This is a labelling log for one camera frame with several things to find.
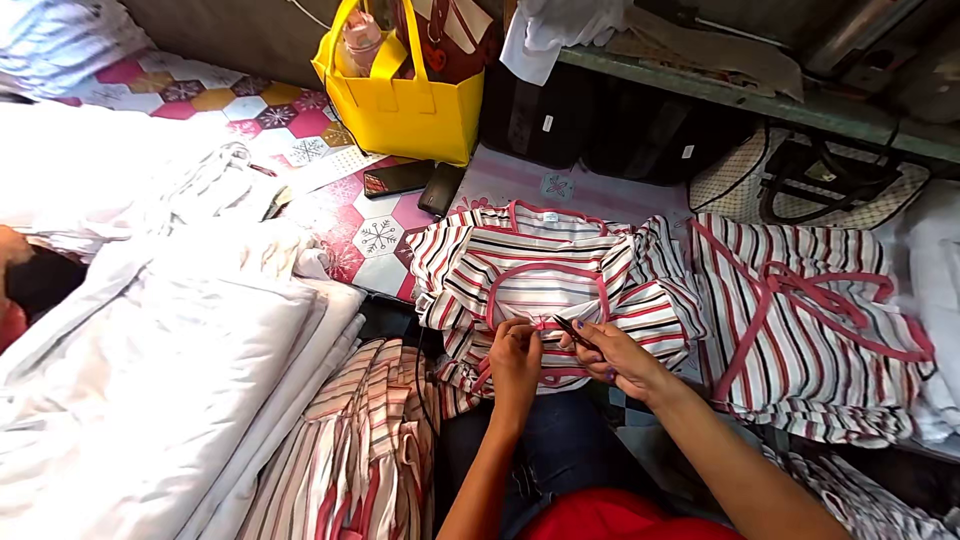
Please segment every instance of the jeans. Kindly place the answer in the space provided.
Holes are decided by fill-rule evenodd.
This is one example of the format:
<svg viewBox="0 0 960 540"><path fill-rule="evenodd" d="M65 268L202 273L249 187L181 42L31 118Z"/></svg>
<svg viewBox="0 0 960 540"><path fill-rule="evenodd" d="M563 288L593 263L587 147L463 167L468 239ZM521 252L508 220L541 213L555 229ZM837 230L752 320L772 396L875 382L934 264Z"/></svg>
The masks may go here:
<svg viewBox="0 0 960 540"><path fill-rule="evenodd" d="M444 423L445 453L456 490L480 448L492 402ZM514 538L558 496L589 487L630 491L664 506L654 481L594 408L584 390L537 396L505 478L500 538Z"/></svg>

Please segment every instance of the red shirt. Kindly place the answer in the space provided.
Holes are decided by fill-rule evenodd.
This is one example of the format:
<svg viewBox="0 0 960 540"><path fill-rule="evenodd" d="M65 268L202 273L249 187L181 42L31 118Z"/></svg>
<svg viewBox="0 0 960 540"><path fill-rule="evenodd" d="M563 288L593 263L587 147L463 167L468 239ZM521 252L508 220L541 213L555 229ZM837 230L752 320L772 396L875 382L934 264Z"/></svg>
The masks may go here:
<svg viewBox="0 0 960 540"><path fill-rule="evenodd" d="M27 331L27 314L23 308L14 302L10 302L9 306L0 313L0 354Z"/></svg>
<svg viewBox="0 0 960 540"><path fill-rule="evenodd" d="M559 497L520 534L522 540L744 540L699 518L671 518L618 489L586 489Z"/></svg>

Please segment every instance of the striped garment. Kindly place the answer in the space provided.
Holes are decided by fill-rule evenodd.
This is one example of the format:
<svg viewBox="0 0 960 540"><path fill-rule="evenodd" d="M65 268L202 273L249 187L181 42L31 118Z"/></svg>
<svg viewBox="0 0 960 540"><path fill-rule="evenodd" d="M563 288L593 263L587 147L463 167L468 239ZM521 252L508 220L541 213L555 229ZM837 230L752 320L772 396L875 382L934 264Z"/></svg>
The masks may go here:
<svg viewBox="0 0 960 540"><path fill-rule="evenodd" d="M238 538L429 539L434 441L416 361L399 339L360 347L260 473ZM420 391L439 418L436 389L422 374Z"/></svg>
<svg viewBox="0 0 960 540"><path fill-rule="evenodd" d="M560 348L554 314L613 323L670 368L686 357L688 339L706 335L699 299L659 216L636 228L514 201L447 217L407 242L423 291L420 323L444 332L450 356L438 378L460 390L442 390L445 417L492 397L486 358L496 326L511 317L544 331L541 394L587 381L576 355Z"/></svg>
<svg viewBox="0 0 960 540"><path fill-rule="evenodd" d="M758 424L829 443L884 447L936 366L920 326L886 299L883 248L863 231L691 222L713 399Z"/></svg>

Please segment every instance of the scissors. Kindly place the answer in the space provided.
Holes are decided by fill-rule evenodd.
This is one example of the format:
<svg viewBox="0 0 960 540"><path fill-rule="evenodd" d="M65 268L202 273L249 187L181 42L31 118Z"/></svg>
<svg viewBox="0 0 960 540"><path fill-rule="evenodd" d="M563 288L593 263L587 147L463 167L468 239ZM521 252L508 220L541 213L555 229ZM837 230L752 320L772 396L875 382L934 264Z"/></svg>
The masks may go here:
<svg viewBox="0 0 960 540"><path fill-rule="evenodd" d="M599 347L597 347L596 345L590 343L589 341L587 341L586 339L584 339L583 336L581 336L579 333L577 333L577 331L573 330L573 325L570 324L570 321L567 321L566 319L564 319L564 318L561 317L560 315L554 315L553 318L554 318L554 320L557 321L557 324L560 325L560 328L564 329L564 331L565 331L566 333L568 333L568 334L570 335L570 337L571 337L574 341L576 341L577 343L583 345L585 349L589 349L589 350L591 350L591 351L596 351L597 353L600 352L600 348L599 348Z"/></svg>

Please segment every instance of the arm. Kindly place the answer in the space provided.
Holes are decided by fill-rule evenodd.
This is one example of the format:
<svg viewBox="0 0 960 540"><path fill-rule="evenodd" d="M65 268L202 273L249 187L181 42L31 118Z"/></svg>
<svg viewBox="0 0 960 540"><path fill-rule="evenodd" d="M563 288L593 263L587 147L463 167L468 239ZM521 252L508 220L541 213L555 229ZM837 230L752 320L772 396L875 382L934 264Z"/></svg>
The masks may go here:
<svg viewBox="0 0 960 540"><path fill-rule="evenodd" d="M577 345L578 358L597 379L650 407L741 534L750 540L850 538L806 490L724 425L630 336L613 325L589 323L579 332L603 354ZM569 342L564 336L562 345Z"/></svg>
<svg viewBox="0 0 960 540"><path fill-rule="evenodd" d="M6 276L7 268L22 264L34 255L33 248L23 234L6 225L0 225L0 318L7 311Z"/></svg>
<svg viewBox="0 0 960 540"><path fill-rule="evenodd" d="M507 471L540 381L543 345L524 319L500 323L490 349L493 414L480 450L446 514L438 540L495 538Z"/></svg>

